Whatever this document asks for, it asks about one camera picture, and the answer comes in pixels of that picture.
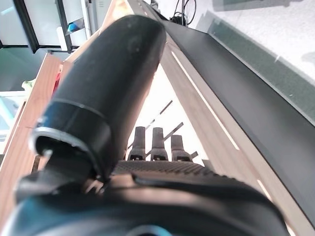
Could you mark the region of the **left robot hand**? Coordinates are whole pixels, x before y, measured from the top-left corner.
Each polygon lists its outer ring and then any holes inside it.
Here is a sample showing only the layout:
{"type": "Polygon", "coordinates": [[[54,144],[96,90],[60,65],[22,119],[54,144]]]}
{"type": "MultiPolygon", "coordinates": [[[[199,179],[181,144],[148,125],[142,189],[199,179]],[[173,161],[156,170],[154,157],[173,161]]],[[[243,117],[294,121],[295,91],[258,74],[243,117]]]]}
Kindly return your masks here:
{"type": "Polygon", "coordinates": [[[267,197],[193,163],[179,135],[172,161],[146,161],[139,127],[125,157],[165,41],[163,24],[127,15],[78,58],[31,131],[48,162],[19,180],[4,236],[288,235],[267,197]]]}

